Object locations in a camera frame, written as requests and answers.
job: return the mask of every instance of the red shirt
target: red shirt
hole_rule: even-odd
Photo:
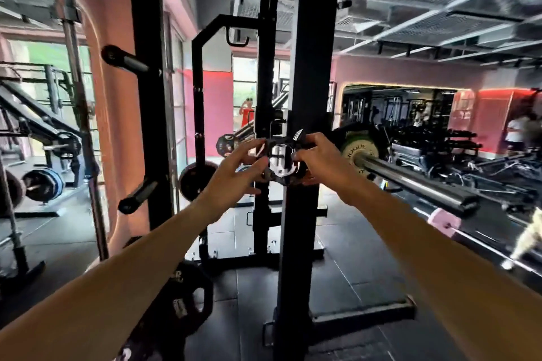
[[[251,120],[254,120],[254,108],[243,109],[243,121],[241,122],[241,127],[248,124]]]

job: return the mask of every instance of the shoe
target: shoe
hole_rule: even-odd
[[[514,268],[514,262],[510,259],[506,259],[505,261],[501,262],[501,267],[506,271],[510,271]]]

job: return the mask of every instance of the black shorts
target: black shorts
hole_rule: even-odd
[[[512,150],[512,151],[525,150],[525,145],[523,144],[523,142],[506,142],[506,145],[508,145],[508,150]]]

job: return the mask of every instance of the person in red shirt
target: person in red shirt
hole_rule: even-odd
[[[248,97],[241,108],[239,109],[239,115],[243,116],[243,121],[241,122],[241,127],[248,124],[249,121],[254,120],[254,108],[252,107],[252,97]]]

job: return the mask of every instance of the pink weight plate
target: pink weight plate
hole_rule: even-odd
[[[461,227],[461,219],[453,214],[437,208],[427,219],[427,222],[437,228],[442,234],[451,237],[455,234],[454,229]]]

